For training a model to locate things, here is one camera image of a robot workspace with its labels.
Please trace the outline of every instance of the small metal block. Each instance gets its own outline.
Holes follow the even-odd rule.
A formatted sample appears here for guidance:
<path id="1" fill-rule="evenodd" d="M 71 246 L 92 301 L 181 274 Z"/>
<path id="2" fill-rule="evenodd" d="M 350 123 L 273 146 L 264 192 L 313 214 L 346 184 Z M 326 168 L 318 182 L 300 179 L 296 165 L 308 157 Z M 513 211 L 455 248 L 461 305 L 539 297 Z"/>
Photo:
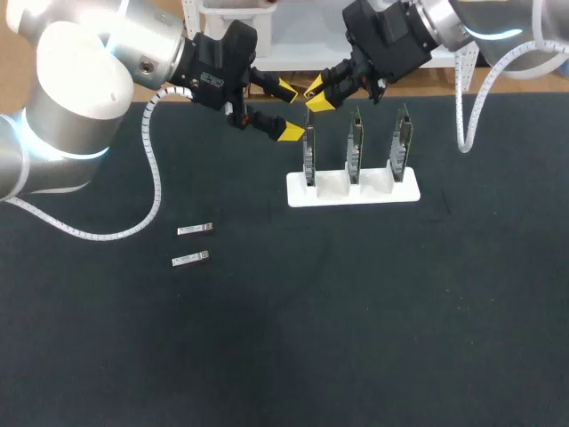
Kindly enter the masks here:
<path id="1" fill-rule="evenodd" d="M 198 262 L 204 262 L 210 259 L 210 253 L 208 251 L 203 251 L 198 254 L 181 256 L 180 258 L 174 258 L 172 260 L 173 267 L 179 267 L 181 265 L 195 264 Z"/>
<path id="2" fill-rule="evenodd" d="M 182 227 L 178 229 L 178 236 L 184 236 L 187 234 L 205 234 L 213 232 L 213 223 L 208 222 L 206 224 L 192 225 L 189 227 Z"/>

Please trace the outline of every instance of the wooden floor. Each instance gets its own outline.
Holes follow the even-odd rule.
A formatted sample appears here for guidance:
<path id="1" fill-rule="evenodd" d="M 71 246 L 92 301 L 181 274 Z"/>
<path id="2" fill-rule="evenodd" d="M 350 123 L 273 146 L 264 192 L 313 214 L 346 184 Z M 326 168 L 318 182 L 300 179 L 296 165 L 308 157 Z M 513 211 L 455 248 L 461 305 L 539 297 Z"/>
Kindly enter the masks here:
<path id="1" fill-rule="evenodd" d="M 477 93 L 486 76 L 488 68 L 478 68 L 472 79 L 469 93 Z M 290 82 L 303 93 L 317 76 L 315 73 L 283 73 L 285 81 Z M 500 77 L 492 90 L 493 93 L 531 93 L 531 92 L 569 92 L 569 78 L 558 73 L 530 81 L 512 80 Z M 252 98 L 264 99 L 260 88 L 251 89 Z M 454 95 L 454 70 L 451 68 L 422 68 L 410 76 L 389 87 L 388 97 L 397 96 L 451 96 Z M 366 91 L 359 91 L 356 98 L 367 98 Z"/>

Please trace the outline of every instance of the white shelf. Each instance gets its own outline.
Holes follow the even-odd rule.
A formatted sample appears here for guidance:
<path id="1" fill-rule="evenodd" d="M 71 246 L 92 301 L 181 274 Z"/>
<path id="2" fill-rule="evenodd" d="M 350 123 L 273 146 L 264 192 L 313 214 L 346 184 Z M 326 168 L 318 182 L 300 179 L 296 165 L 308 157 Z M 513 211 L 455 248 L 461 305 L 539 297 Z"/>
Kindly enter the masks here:
<path id="1" fill-rule="evenodd" d="M 331 68 L 349 58 L 341 8 L 326 7 L 314 0 L 281 0 L 273 15 L 272 53 L 257 58 L 254 66 L 262 71 L 315 71 Z M 442 46 L 432 53 L 426 68 L 454 67 L 454 56 Z"/>

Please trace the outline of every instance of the metal part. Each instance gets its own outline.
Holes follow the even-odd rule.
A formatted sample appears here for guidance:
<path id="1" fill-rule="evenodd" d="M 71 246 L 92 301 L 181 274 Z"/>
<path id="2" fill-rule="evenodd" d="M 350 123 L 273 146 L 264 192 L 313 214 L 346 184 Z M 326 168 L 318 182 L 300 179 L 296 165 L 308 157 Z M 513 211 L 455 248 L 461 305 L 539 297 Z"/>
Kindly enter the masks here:
<path id="1" fill-rule="evenodd" d="M 314 114 L 307 109 L 305 132 L 302 137 L 302 146 L 304 153 L 304 175 L 306 177 L 306 185 L 309 187 L 316 186 L 317 174 L 317 135 L 314 129 Z"/>
<path id="2" fill-rule="evenodd" d="M 184 236 L 187 234 L 193 234 L 193 235 L 205 234 L 205 233 L 211 233 L 212 231 L 213 231 L 213 223 L 208 222 L 206 224 L 181 227 L 178 229 L 178 236 Z"/>
<path id="3" fill-rule="evenodd" d="M 195 264 L 198 262 L 205 262 L 210 259 L 210 253 L 208 251 L 203 251 L 198 254 L 181 256 L 180 258 L 172 259 L 172 266 L 179 267 L 181 265 Z"/>
<path id="4" fill-rule="evenodd" d="M 176 60 L 183 49 L 181 20 L 152 4 L 131 1 L 121 28 L 115 31 L 108 44 L 113 54 L 126 66 L 135 83 L 158 89 L 175 70 Z M 151 64 L 150 70 L 141 63 Z"/>
<path id="5" fill-rule="evenodd" d="M 403 182 L 412 137 L 413 124 L 411 123 L 411 118 L 409 118 L 407 106 L 403 105 L 397 116 L 397 123 L 391 142 L 391 151 L 389 153 L 391 172 L 393 173 L 395 182 Z"/>
<path id="6" fill-rule="evenodd" d="M 363 149 L 364 125 L 358 108 L 357 112 L 352 113 L 352 121 L 348 135 L 348 153 L 346 155 L 349 182 L 353 185 L 359 184 L 359 174 L 362 170 Z"/>
<path id="7" fill-rule="evenodd" d="M 475 33 L 473 39 L 491 65 L 494 65 L 510 50 L 533 41 L 532 0 L 448 1 L 464 26 Z M 543 7 L 544 38 L 562 42 L 569 41 L 569 2 L 547 0 Z M 508 32 L 512 30 L 515 32 L 509 36 Z M 485 40 L 484 36 L 490 36 L 492 40 Z M 529 52 L 513 61 L 504 74 L 514 78 L 533 78 L 553 71 L 565 59 L 550 53 Z"/>
<path id="8" fill-rule="evenodd" d="M 417 12 L 429 34 L 449 51 L 470 43 L 469 33 L 448 0 L 418 0 Z"/>

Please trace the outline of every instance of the gray cylinder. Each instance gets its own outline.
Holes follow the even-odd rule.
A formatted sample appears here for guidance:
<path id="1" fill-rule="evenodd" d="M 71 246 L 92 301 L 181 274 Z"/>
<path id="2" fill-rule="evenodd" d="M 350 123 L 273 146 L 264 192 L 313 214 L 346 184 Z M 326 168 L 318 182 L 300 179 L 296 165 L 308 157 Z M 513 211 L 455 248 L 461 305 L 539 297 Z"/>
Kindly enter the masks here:
<path id="1" fill-rule="evenodd" d="M 533 41 L 532 8 L 533 0 L 451 0 L 454 9 L 462 22 L 471 30 L 481 35 L 499 35 L 505 31 L 521 30 L 517 36 L 502 40 L 484 40 L 474 37 L 486 60 L 494 65 L 510 50 L 525 42 Z M 543 36 L 546 39 L 566 39 L 569 36 L 569 2 L 567 0 L 546 0 L 543 19 Z M 533 73 L 541 67 L 542 74 L 552 71 L 564 62 L 557 55 L 530 52 L 513 61 L 506 68 L 509 77 L 532 78 Z"/>
<path id="2" fill-rule="evenodd" d="M 16 189 L 23 165 L 23 153 L 11 117 L 0 115 L 0 200 Z"/>

